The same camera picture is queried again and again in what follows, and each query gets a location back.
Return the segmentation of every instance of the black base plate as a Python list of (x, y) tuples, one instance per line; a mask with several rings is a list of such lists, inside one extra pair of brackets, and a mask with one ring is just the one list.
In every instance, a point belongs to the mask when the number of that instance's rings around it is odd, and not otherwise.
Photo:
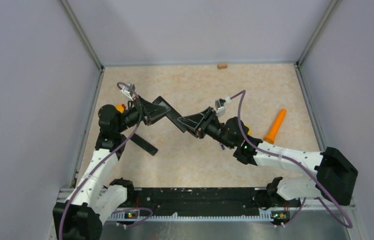
[[(154, 216), (218, 217), (258, 216), (255, 204), (258, 190), (254, 187), (193, 187), (193, 188), (135, 188), (128, 196), (131, 201), (120, 208), (145, 207), (153, 210)], [(289, 201), (290, 207), (299, 207), (299, 200)]]

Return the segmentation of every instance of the white bracket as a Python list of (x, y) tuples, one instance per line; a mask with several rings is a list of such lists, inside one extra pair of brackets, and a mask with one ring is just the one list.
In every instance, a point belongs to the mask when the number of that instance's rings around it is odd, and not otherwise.
[(292, 161), (282, 158), (282, 156), (289, 156), (296, 161), (300, 162), (304, 167), (309, 169), (313, 174), (316, 175), (317, 171), (315, 166), (319, 166), (324, 156), (321, 155), (320, 151), (298, 151), (289, 148), (279, 147), (273, 144), (263, 141), (259, 144), (259, 148), (265, 151), (279, 154), (279, 157), (271, 156), (266, 153), (256, 151), (257, 154), (254, 156), (254, 160), (257, 166), (271, 166), (297, 172), (300, 174), (306, 174), (303, 169)]

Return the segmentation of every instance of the black bracket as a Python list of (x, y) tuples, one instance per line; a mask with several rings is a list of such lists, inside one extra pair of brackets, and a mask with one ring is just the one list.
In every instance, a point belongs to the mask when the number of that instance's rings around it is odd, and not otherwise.
[[(316, 178), (340, 205), (349, 205), (359, 172), (336, 148), (327, 147), (321, 155), (324, 157), (321, 165), (315, 167)], [(323, 191), (321, 193), (330, 201)]]
[[(67, 203), (57, 202), (53, 208), (54, 228), (59, 232), (60, 220)], [(98, 214), (87, 206), (70, 205), (63, 225), (63, 240), (99, 240), (103, 224)]]

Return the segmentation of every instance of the orange object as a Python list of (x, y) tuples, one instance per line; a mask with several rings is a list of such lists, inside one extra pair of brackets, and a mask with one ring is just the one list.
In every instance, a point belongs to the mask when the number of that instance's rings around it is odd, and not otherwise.
[(218, 69), (226, 69), (228, 68), (228, 64), (226, 62), (218, 63)]
[(278, 130), (279, 130), (281, 124), (282, 124), (282, 121), (284, 120), (285, 113), (287, 113), (287, 110), (285, 110), (284, 108), (281, 109), (277, 118), (275, 119), (274, 124), (272, 125), (271, 129), (269, 130), (268, 135), (266, 135), (266, 137), (264, 137), (263, 140), (267, 141), (270, 144), (275, 143), (275, 137), (277, 136), (277, 133), (278, 133)]
[(118, 112), (120, 112), (120, 113), (123, 113), (123, 111), (125, 111), (125, 109), (126, 109), (125, 104), (116, 105), (116, 110), (118, 110)]

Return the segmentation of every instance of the orange cone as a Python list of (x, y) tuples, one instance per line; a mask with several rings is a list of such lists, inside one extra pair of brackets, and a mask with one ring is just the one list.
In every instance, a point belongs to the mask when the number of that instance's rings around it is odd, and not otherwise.
[(267, 141), (270, 144), (275, 143), (275, 137), (276, 137), (276, 135), (278, 133), (278, 130), (279, 130), (281, 124), (282, 124), (282, 121), (284, 120), (285, 113), (287, 113), (287, 110), (285, 110), (284, 108), (281, 109), (277, 118), (275, 119), (274, 124), (272, 125), (271, 129), (269, 130), (268, 135), (266, 135), (266, 137), (264, 137), (263, 140)]

